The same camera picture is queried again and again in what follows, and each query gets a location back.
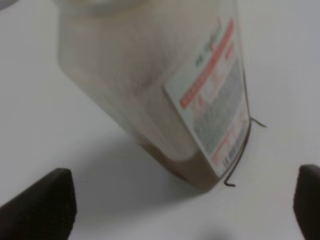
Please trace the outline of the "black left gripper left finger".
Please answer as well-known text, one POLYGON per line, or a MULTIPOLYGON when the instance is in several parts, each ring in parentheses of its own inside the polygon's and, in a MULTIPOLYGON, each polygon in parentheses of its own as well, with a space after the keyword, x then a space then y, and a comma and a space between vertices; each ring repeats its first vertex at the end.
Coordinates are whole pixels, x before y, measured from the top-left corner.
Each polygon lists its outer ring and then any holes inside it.
POLYGON ((0 238, 67 240, 76 215, 72 172, 57 168, 0 207, 0 238))

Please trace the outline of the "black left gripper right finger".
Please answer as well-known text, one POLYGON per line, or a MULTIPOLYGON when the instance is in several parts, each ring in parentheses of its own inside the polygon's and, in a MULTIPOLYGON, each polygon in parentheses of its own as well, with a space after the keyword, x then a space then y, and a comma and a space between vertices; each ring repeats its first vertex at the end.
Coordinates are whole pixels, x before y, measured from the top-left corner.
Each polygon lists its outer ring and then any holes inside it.
POLYGON ((293 210, 306 240, 320 239, 320 167, 314 164, 299 168, 293 210))

